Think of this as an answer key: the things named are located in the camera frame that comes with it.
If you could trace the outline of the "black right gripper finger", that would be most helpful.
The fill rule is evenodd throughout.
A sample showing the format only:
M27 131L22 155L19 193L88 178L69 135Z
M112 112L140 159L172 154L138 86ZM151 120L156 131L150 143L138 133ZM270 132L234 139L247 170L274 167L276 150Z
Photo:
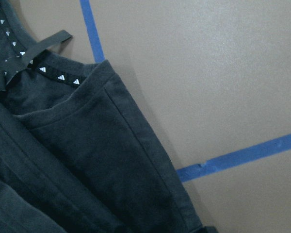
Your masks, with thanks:
M197 233L218 233L218 231L214 226L204 226L199 229Z

